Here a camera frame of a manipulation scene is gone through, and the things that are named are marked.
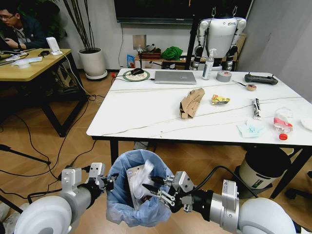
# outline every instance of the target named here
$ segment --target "blue plastic bag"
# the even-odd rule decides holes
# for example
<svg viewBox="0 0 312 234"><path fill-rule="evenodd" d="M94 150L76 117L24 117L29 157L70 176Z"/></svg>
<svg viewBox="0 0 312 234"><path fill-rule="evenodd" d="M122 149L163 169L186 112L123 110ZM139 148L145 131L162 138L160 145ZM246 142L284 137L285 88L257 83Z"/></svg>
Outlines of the blue plastic bag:
<svg viewBox="0 0 312 234"><path fill-rule="evenodd" d="M106 218L113 223L121 223L125 221L129 227L146 226L153 227L161 221L167 221L171 215L171 211L159 201L158 198L152 197L145 201L136 211L129 206L132 203L130 194L125 191L125 182L127 179L127 170L145 164L146 160L150 160L154 164L151 172L152 176L171 176L172 172L161 160L161 158L153 152L147 150L132 150L120 155L108 175L119 173L118 178L114 182L114 190L107 192L107 210Z"/></svg>

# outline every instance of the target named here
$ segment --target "white table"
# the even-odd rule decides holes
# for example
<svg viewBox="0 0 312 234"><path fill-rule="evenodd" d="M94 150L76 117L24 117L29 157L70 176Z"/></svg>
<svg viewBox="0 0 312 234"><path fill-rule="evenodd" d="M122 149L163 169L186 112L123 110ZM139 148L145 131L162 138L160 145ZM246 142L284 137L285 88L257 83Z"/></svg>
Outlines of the white table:
<svg viewBox="0 0 312 234"><path fill-rule="evenodd" d="M129 69L121 69L119 75ZM150 78L155 69L146 69ZM202 71L193 71L197 85L155 84L152 80L125 82L116 80L94 117L87 134L93 139L110 140L112 163L118 157L118 141L173 141L218 145L274 146L303 148L300 156L277 186L275 197L297 174L312 155L312 131L300 123L304 116L312 116L312 105L285 83L256 84L256 91L248 91L233 81L219 82L213 72L210 80L201 78ZM245 72L232 72L232 80L244 81ZM269 73L252 75L271 76ZM193 119L181 119L180 101L191 90L203 88L205 95ZM225 105L211 105L213 94L230 98ZM253 118L252 100L260 100L262 122L266 132L257 138L243 138L237 124ZM294 131L281 141L273 127L276 109L286 106L294 112Z"/></svg>

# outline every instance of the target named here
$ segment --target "glasses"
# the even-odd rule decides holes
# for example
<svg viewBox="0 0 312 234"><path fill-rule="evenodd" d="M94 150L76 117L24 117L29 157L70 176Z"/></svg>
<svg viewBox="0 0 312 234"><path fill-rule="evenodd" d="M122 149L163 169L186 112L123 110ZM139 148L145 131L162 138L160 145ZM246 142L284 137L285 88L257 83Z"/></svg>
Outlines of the glasses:
<svg viewBox="0 0 312 234"><path fill-rule="evenodd" d="M11 18L13 18L14 16L0 16L0 19L2 20L9 20Z"/></svg>

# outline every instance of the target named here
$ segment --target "red bottle cap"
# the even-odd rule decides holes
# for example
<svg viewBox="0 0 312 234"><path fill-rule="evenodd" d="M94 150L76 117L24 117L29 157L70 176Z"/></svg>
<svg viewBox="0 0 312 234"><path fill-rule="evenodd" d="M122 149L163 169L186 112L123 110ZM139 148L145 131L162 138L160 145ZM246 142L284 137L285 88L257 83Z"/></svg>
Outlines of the red bottle cap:
<svg viewBox="0 0 312 234"><path fill-rule="evenodd" d="M285 134L285 133L281 133L281 134L279 135L279 139L280 139L280 140L287 140L287 138L288 138L288 136L287 136L287 134Z"/></svg>

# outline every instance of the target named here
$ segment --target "light blue cloth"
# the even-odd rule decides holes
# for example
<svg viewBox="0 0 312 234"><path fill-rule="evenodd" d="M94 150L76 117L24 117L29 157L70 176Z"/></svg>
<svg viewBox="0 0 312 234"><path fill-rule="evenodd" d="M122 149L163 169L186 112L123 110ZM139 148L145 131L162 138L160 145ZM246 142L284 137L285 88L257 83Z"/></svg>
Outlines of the light blue cloth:
<svg viewBox="0 0 312 234"><path fill-rule="evenodd" d="M259 120L247 120L237 125L244 138L259 137L265 132L265 126Z"/></svg>
<svg viewBox="0 0 312 234"><path fill-rule="evenodd" d="M129 206L131 204L131 196L125 191L124 182L128 182L127 169L145 164L146 160L150 160L154 164L151 176L171 176L172 172L161 160L161 158L153 152L147 150L132 150L120 155L108 175L119 173L118 178L114 182L114 190L107 192L107 210L106 218L114 223L125 221L129 227L146 226L153 227L161 221L167 221L171 215L171 211L159 201L158 198L152 197L145 201L136 211Z"/></svg>

